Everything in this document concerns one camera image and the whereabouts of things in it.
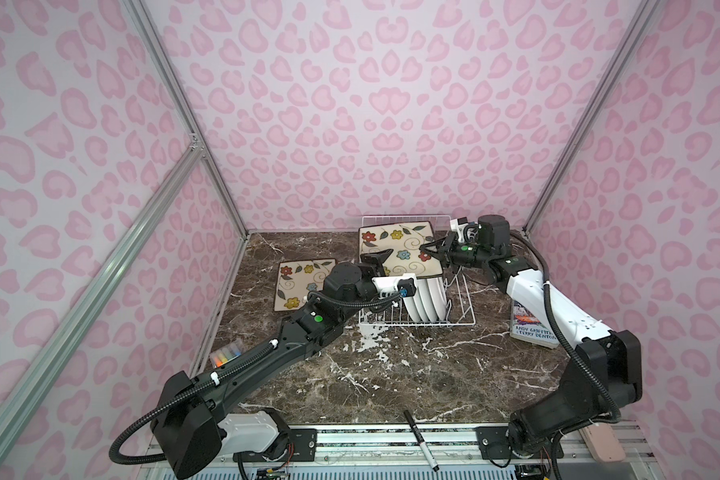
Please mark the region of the floral square plate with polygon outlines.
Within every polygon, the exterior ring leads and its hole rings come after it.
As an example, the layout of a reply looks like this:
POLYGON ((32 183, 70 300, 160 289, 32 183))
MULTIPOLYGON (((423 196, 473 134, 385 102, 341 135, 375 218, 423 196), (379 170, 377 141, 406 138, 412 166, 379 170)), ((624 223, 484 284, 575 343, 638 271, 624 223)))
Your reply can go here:
POLYGON ((278 266, 274 311, 289 312, 301 308, 312 291, 323 288, 325 278, 337 261, 333 258, 282 262, 278 266))

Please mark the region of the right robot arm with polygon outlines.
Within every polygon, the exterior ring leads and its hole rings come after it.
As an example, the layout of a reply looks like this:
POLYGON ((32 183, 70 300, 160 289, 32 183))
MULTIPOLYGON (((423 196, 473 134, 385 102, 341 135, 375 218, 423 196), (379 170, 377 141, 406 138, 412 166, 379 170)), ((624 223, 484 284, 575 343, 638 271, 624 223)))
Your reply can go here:
POLYGON ((593 424, 616 424, 622 410, 643 396, 642 346, 627 330, 615 331, 589 315, 551 282, 535 247, 533 261, 514 253, 522 235, 500 215, 451 224, 443 238, 421 252, 445 267, 478 269, 490 284, 523 306, 549 329, 569 357, 558 387, 514 412, 507 437, 519 455, 552 452, 563 436, 593 424))

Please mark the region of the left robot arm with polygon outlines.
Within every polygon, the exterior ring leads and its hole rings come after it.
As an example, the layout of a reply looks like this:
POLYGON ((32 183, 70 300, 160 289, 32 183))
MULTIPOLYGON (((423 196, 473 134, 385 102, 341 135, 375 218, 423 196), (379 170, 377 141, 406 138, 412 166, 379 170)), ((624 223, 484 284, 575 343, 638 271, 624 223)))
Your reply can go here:
POLYGON ((359 263, 337 264, 322 289, 309 292, 272 338, 209 372, 177 373, 167 380, 150 429, 177 478, 198 474, 223 448, 274 461, 288 456, 290 428, 281 414, 270 407, 254 414, 234 409, 267 381, 330 345, 361 310, 414 297, 415 275, 386 275, 385 256, 365 254, 359 263))

